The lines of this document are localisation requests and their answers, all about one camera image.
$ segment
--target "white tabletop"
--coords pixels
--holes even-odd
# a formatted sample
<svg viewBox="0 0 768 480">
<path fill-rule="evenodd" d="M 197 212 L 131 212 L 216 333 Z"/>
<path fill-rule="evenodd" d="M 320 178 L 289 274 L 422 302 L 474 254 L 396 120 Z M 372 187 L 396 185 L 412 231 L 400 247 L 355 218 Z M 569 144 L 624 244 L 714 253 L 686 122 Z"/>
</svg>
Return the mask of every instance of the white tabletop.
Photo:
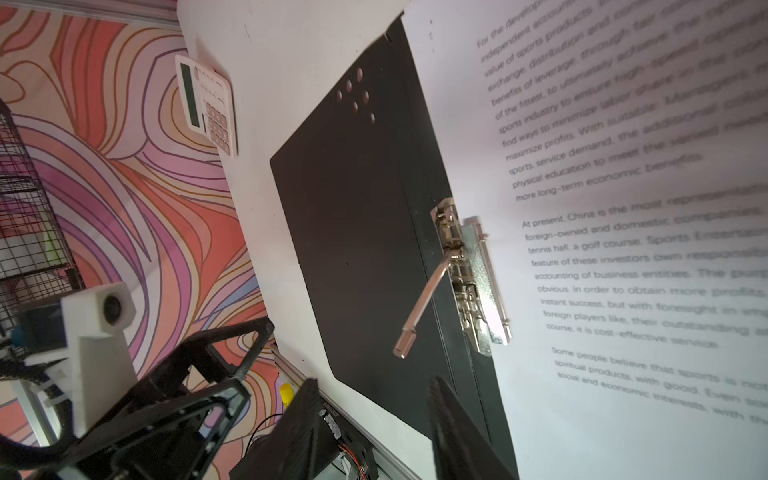
<svg viewBox="0 0 768 480">
<path fill-rule="evenodd" d="M 333 377 L 270 169 L 270 158 L 407 0 L 180 0 L 192 58 L 232 84 L 239 157 L 224 159 L 280 352 L 422 478 L 432 443 Z"/>
</svg>

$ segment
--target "white paper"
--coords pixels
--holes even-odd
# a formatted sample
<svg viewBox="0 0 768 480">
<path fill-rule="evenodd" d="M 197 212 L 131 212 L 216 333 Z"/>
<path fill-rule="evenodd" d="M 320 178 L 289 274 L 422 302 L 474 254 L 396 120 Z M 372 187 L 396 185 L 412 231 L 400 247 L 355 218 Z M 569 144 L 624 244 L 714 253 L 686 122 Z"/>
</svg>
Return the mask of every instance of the white paper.
<svg viewBox="0 0 768 480">
<path fill-rule="evenodd" d="M 521 478 L 768 478 L 768 5 L 415 0 L 404 23 L 511 319 Z"/>
</svg>

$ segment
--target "white calculator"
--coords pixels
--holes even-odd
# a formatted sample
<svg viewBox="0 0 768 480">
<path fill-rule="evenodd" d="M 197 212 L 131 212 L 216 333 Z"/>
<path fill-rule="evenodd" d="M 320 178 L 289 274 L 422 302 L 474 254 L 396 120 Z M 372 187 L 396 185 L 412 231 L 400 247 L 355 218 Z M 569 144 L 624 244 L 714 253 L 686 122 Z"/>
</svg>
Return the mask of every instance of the white calculator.
<svg viewBox="0 0 768 480">
<path fill-rule="evenodd" d="M 187 125 L 208 137 L 219 155 L 237 156 L 237 135 L 230 83 L 212 68 L 176 55 L 181 103 Z"/>
</svg>

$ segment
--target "wire basket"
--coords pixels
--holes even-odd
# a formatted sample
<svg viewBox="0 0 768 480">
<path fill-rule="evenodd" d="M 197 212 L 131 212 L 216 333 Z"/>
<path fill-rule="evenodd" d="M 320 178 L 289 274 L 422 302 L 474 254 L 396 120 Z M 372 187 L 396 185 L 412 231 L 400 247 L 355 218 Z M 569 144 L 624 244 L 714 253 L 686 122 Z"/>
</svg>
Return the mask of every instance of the wire basket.
<svg viewBox="0 0 768 480">
<path fill-rule="evenodd" d="M 11 331 L 26 303 L 84 288 L 11 111 L 0 100 L 0 359 L 23 359 Z"/>
</svg>

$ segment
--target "colorful wall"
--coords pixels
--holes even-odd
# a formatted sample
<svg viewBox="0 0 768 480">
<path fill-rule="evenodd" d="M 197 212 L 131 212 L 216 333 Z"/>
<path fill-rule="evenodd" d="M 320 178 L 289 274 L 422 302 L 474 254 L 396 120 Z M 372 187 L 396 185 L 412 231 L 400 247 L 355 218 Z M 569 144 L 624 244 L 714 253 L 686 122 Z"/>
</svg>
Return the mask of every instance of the colorful wall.
<svg viewBox="0 0 768 480">
<path fill-rule="evenodd" d="M 216 149 L 187 129 L 176 53 L 178 31 L 0 8 L 0 98 L 86 285 L 132 289 L 127 339 L 140 374 L 191 333 L 266 315 Z M 229 342 L 225 356 L 238 362 L 251 341 Z M 277 381 L 264 352 L 209 478 L 227 478 L 255 425 L 280 411 Z M 0 432 L 32 443 L 7 382 L 0 402 Z"/>
</svg>

